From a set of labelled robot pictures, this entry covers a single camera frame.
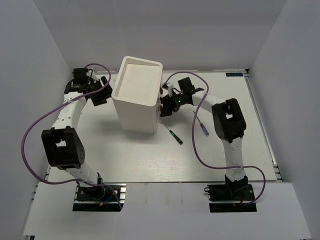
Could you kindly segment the white drawer cabinet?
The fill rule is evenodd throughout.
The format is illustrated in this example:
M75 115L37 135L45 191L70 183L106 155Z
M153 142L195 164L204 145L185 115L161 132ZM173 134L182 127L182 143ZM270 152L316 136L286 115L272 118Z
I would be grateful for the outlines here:
M123 130L157 132L162 74L160 62L133 56L123 58L111 94Z

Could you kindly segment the blue handled screwdriver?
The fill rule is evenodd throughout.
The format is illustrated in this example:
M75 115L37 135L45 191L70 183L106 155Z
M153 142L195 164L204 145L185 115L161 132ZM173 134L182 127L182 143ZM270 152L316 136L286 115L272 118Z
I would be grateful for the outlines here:
M200 127L201 127L201 129L202 129L202 131L203 131L204 135L205 135L206 137L208 137L210 134L209 134L209 132L208 132L207 128L206 128L206 127L205 127L205 125L200 121L199 117L196 115L196 112L195 112L195 111L193 111L193 113L194 113L194 115L195 115L195 117L196 117L197 121L199 122L199 125L200 125Z

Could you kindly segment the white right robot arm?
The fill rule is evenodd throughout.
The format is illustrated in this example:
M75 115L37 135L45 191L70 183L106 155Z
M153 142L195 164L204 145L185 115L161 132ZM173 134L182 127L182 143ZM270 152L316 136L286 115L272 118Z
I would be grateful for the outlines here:
M201 87L196 88L189 77L179 80L178 84L178 93L175 93L172 84L162 85L168 94L160 98L160 116L171 116L186 104L196 106L196 111L202 108L212 113L214 130L222 141L225 154L225 192L229 198L238 199L248 185L242 154L242 141L247 125L239 102L235 98L221 99Z

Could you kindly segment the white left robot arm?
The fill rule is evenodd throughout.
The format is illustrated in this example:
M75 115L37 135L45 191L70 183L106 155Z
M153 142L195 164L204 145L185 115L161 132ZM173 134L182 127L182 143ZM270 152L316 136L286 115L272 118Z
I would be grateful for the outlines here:
M51 167L72 175L88 193L99 200L105 196L106 187L100 174L86 163L84 145L77 133L83 108L91 101L100 106L112 95L106 77L98 78L89 67L75 68L73 78L64 90L63 106L50 129L43 130L41 139Z

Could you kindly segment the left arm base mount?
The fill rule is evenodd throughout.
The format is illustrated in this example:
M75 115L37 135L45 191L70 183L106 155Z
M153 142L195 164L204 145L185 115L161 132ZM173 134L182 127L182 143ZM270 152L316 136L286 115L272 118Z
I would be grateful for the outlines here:
M73 212L120 212L125 203L126 184L116 183L108 187L76 188Z

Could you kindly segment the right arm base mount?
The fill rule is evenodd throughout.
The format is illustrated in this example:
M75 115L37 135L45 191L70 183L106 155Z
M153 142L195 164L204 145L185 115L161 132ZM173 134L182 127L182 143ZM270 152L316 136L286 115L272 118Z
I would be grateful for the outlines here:
M253 213L257 212L253 187L249 184L246 188L236 192L235 195L227 193L224 184L210 184L204 189L208 194L210 213Z

